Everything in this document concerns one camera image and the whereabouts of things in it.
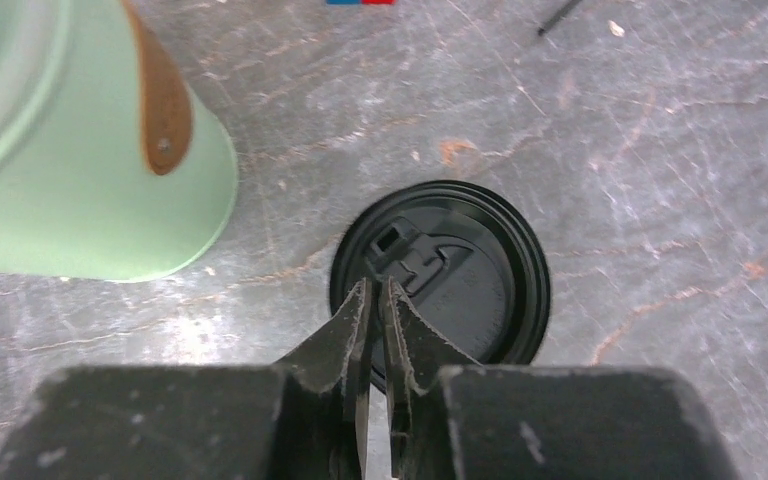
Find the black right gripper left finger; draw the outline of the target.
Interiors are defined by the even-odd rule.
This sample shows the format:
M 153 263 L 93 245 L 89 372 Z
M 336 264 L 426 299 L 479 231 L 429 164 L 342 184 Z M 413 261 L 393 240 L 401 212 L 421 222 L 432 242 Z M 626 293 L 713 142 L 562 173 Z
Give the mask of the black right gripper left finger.
M 361 479 L 374 286 L 268 365 L 77 366 L 35 390 L 0 479 Z

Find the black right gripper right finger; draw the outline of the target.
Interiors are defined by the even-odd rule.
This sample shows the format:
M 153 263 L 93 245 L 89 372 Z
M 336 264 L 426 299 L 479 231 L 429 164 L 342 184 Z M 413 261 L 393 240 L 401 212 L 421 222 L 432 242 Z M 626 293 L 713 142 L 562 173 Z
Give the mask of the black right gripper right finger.
M 481 365 L 382 282 L 398 479 L 735 479 L 705 402 L 656 367 Z

